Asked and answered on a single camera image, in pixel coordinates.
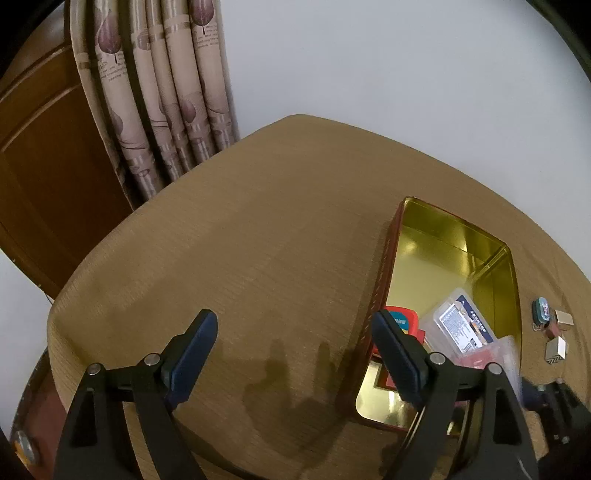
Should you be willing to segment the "pink lipstick tube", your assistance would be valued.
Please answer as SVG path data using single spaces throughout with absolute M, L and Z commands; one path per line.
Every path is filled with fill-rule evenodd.
M 550 321 L 545 325 L 544 333 L 549 340 L 553 340 L 561 335 L 560 328 L 554 321 Z

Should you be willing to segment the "clear box with red insert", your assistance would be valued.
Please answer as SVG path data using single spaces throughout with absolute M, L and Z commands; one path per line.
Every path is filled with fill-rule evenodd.
M 458 366 L 483 370 L 489 363 L 499 364 L 505 372 L 520 404 L 523 403 L 523 387 L 519 351 L 513 336 L 499 338 L 492 343 L 458 357 Z

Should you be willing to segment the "red tape measure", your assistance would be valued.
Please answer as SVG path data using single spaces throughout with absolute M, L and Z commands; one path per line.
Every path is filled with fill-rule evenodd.
M 425 332 L 419 327 L 419 317 L 415 310 L 400 306 L 386 306 L 370 318 L 374 356 L 385 358 L 392 352 L 403 351 L 416 340 L 424 345 Z

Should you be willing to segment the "white patterned cube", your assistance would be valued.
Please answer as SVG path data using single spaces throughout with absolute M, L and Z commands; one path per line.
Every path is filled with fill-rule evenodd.
M 553 365 L 564 361 L 568 354 L 568 343 L 562 336 L 556 336 L 546 343 L 545 361 Z

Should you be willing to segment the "silver metallic rectangular case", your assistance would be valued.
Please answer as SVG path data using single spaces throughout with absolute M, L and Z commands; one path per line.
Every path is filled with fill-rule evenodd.
M 555 321 L 560 330 L 568 330 L 574 326 L 572 315 L 564 311 L 555 311 Z

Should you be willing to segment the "teal small tape measure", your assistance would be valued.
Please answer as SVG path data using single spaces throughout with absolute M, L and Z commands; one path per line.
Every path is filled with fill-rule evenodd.
M 551 309 L 546 298 L 538 297 L 532 302 L 533 325 L 536 330 L 542 330 L 551 322 Z

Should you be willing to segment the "clear box with blue label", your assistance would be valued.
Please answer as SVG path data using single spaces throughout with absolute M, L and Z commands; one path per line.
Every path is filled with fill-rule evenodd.
M 425 345 L 432 352 L 460 360 L 498 340 L 476 303 L 462 288 L 455 289 L 420 318 Z

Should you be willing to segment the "gold toffee tin box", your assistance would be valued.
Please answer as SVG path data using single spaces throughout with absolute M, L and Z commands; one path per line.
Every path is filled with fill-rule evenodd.
M 374 291 L 353 349 L 339 402 L 356 421 L 406 431 L 415 417 L 372 354 L 370 318 L 386 306 L 415 310 L 420 318 L 455 289 L 464 289 L 497 338 L 522 344 L 522 316 L 512 253 L 476 225 L 414 197 L 399 205 L 388 229 Z

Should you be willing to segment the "dark wooden door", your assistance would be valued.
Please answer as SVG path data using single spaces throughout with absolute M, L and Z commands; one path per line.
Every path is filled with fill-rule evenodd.
M 61 1 L 1 79 L 1 249 L 56 297 L 131 211 L 87 104 Z

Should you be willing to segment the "brown tablecloth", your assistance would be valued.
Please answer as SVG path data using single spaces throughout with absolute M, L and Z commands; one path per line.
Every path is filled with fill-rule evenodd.
M 590 397 L 590 283 L 535 222 L 462 172 L 396 141 L 295 115 L 166 187 L 79 265 L 48 320 L 69 405 L 86 367 L 133 365 L 211 309 L 218 337 L 177 421 L 208 477 L 378 479 L 397 435 L 335 400 L 365 320 L 388 227 L 414 196 L 512 251 L 520 301 L 572 314 L 569 354 L 524 332 L 522 370 Z

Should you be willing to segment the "patterned beige curtain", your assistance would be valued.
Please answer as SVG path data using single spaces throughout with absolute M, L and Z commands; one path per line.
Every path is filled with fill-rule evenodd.
M 235 142 L 215 1 L 72 1 L 81 85 L 125 196 L 149 200 Z

